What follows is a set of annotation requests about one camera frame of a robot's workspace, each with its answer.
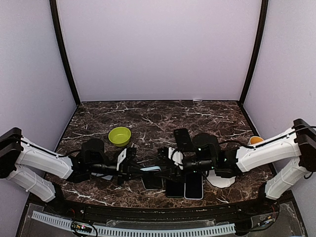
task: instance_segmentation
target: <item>white robotic arm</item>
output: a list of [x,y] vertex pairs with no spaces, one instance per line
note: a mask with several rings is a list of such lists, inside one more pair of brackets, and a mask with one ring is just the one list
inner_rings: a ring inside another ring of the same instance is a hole
[[[172,180],[175,175],[183,177],[192,170],[210,171],[208,181],[215,187],[224,188],[234,183],[235,177],[243,172],[292,158],[276,177],[265,184],[265,197],[278,199],[304,175],[316,171],[316,132],[311,128],[297,119],[293,128],[278,136],[232,151],[221,151],[217,138],[204,133],[198,137],[200,143],[194,140],[196,157],[184,158],[179,151],[167,150],[166,156],[178,169],[171,168],[158,175]],[[76,183],[90,179],[91,173],[117,175],[119,185],[144,174],[137,164],[132,163],[136,156],[135,148],[124,149],[115,163],[110,163],[104,154],[104,143],[100,139],[83,143],[81,150],[77,151],[80,152],[76,157],[51,152],[24,138],[20,129],[13,128],[0,137],[0,178],[11,180],[49,202],[62,195],[60,187],[42,179],[25,165]]]
[[[295,123],[299,123],[296,125],[296,128],[289,128],[268,140],[252,146],[241,146],[237,150],[236,165],[241,172],[248,172],[253,168],[277,160],[292,158],[280,173],[266,183],[266,198],[278,199],[298,180],[315,169],[315,165],[312,165],[312,161],[316,159],[316,156],[313,157],[315,155],[316,144],[315,131],[310,129],[310,126],[301,119],[296,120]],[[221,178],[216,176],[215,172],[216,170],[210,172],[207,178],[213,186],[224,188],[229,187],[235,182],[235,177]]]

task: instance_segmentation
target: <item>lavender wall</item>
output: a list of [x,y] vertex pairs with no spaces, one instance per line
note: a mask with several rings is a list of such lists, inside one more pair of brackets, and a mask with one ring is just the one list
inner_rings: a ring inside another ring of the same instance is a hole
[[[54,150],[75,109],[60,59],[49,1],[0,4],[0,134],[17,126]],[[0,180],[0,236],[13,237],[28,194]]]
[[[262,46],[245,108],[268,138],[303,118],[316,124],[316,1],[270,1]],[[277,162],[280,170],[287,161]],[[316,176],[293,192],[311,236],[316,233]]]
[[239,99],[260,0],[58,4],[83,101]]

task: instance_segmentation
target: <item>cable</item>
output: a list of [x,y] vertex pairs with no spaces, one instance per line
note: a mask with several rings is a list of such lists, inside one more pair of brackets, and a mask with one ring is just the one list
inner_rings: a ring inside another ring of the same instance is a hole
[[243,147],[253,149],[253,146],[248,146],[248,145],[242,143],[241,141],[237,141],[237,140],[227,140],[227,141],[224,141],[224,142],[220,142],[219,145],[225,144],[225,143],[237,143],[237,144],[239,144],[239,145],[241,145]]
[[202,176],[205,178],[205,180],[207,181],[207,183],[209,183],[211,186],[213,186],[213,185],[211,184],[211,182],[207,179],[208,174],[209,174],[209,171],[208,171],[208,174],[204,174],[204,172],[201,172],[201,174],[202,174]]
[[76,218],[76,212],[75,212],[75,210],[73,210],[72,208],[70,208],[69,210],[74,214],[74,218]]
[[67,157],[67,156],[70,156],[71,154],[76,153],[76,152],[81,152],[81,149],[70,151],[62,156],[59,156],[59,157]]
[[242,211],[242,210],[238,210],[238,212],[241,212],[247,216],[255,216],[255,215],[258,215],[259,213],[258,212],[246,212],[246,211]]
[[300,129],[294,130],[294,131],[292,131],[292,132],[290,132],[290,133],[288,133],[288,134],[285,134],[285,135],[283,135],[283,136],[277,137],[277,138],[275,138],[275,139],[273,139],[273,140],[271,140],[271,141],[268,141],[268,142],[259,144],[259,145],[257,145],[257,146],[256,146],[256,145],[248,146],[248,145],[243,144],[241,141],[236,141],[236,140],[227,140],[227,141],[224,141],[224,142],[220,142],[219,144],[238,143],[238,144],[240,144],[241,146],[246,147],[246,148],[248,148],[248,149],[256,149],[256,148],[259,148],[259,147],[263,147],[263,146],[265,146],[265,145],[267,145],[267,144],[269,144],[269,143],[275,142],[275,141],[277,141],[277,140],[283,139],[284,137],[290,136],[290,135],[292,135],[293,133],[296,133],[296,132],[299,132],[299,131],[302,131],[302,130],[305,130],[305,129],[310,129],[310,128],[316,128],[316,126],[302,127],[302,128],[300,128]]
[[313,173],[314,173],[314,172],[311,172],[311,173],[309,174],[309,176],[307,176],[307,177],[306,177],[306,175],[304,175],[304,179],[309,179],[309,178],[311,178],[311,176],[313,175]]
[[278,213],[276,215],[276,218],[267,227],[256,230],[258,227],[261,227],[262,224],[264,224],[265,222],[269,221],[270,218],[272,218],[273,215],[275,215],[275,209],[273,208],[273,206],[271,206],[271,208],[273,209],[274,213],[271,216],[269,216],[268,218],[265,218],[263,221],[259,222],[256,226],[254,226],[254,227],[252,227],[252,228],[250,228],[248,230],[236,229],[236,232],[258,232],[258,231],[264,231],[264,230],[267,230],[268,228],[270,228],[272,225],[274,225],[274,223],[277,221],[277,219],[278,219],[278,217],[280,215],[280,202],[279,202],[279,199],[277,200],[277,203],[278,203]]
[[5,141],[9,141],[9,140],[14,140],[14,141],[17,141],[17,142],[22,142],[22,143],[24,143],[24,144],[28,144],[30,147],[36,148],[36,149],[38,149],[38,150],[40,150],[40,151],[42,151],[42,152],[45,152],[45,153],[47,153],[47,154],[49,154],[49,155],[51,155],[51,156],[54,156],[54,157],[55,157],[55,156],[58,156],[58,157],[60,157],[60,158],[62,158],[62,157],[67,157],[67,156],[69,156],[69,155],[71,155],[71,154],[73,154],[73,153],[76,153],[76,152],[80,152],[80,151],[81,151],[80,149],[77,149],[77,150],[70,151],[70,152],[66,153],[65,155],[60,155],[60,154],[57,154],[57,155],[56,155],[56,153],[49,152],[49,151],[47,151],[47,150],[45,150],[45,149],[43,149],[43,148],[41,148],[41,147],[38,147],[38,146],[36,146],[36,145],[33,145],[33,144],[31,144],[31,143],[28,143],[28,142],[26,142],[26,141],[24,141],[24,140],[22,140],[22,139],[16,138],[16,137],[7,137],[7,138],[4,138],[4,139],[0,140],[0,143],[1,143],[1,142],[5,142]]
[[[49,206],[49,205],[47,205],[47,204],[45,204],[45,206],[48,207],[51,211],[53,211],[56,215],[58,215],[58,216],[61,215],[60,213],[58,213],[57,211],[55,211],[51,206]],[[94,237],[98,237],[98,230],[97,230],[97,228],[95,228],[95,226],[94,226],[93,224],[90,224],[90,223],[88,223],[88,222],[85,222],[84,220],[77,219],[77,218],[72,218],[72,220],[73,220],[73,222],[80,222],[80,223],[83,223],[83,224],[86,224],[86,225],[91,226],[91,227],[94,229],[94,231],[95,231],[95,236],[94,236]]]

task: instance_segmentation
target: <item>marble table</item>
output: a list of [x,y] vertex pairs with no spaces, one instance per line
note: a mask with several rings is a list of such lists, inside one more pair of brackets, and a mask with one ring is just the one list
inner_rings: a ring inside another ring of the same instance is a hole
[[[112,158],[118,148],[110,143],[108,134],[118,126],[131,130],[129,145],[137,148],[136,161],[144,166],[158,160],[157,148],[176,147],[173,130],[177,128],[187,128],[191,137],[207,132],[218,136],[219,141],[236,139],[247,143],[253,135],[237,103],[232,101],[87,102],[77,109],[57,151],[63,154],[80,149],[82,142],[100,138],[105,142],[106,155]],[[167,198],[164,190],[146,191],[140,179],[122,186],[117,185],[115,178],[78,184],[51,174],[46,179],[59,184],[67,200],[116,207],[182,208],[257,198],[260,185],[272,176],[269,166],[263,165],[237,177],[229,188],[218,189],[204,182],[203,200]]]

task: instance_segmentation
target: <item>black smartphone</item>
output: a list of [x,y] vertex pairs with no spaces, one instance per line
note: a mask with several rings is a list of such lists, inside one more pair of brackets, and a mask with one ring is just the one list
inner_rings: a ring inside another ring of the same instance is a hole
[[184,183],[173,182],[166,179],[166,197],[167,198],[183,198]]
[[157,190],[163,188],[162,178],[155,176],[155,173],[161,171],[159,166],[146,167],[141,170],[147,171],[147,174],[142,176],[142,182],[146,190]]
[[173,131],[177,147],[182,152],[194,152],[194,146],[186,128],[179,128]]
[[184,184],[184,198],[201,200],[203,198],[203,176],[201,173],[187,174]]

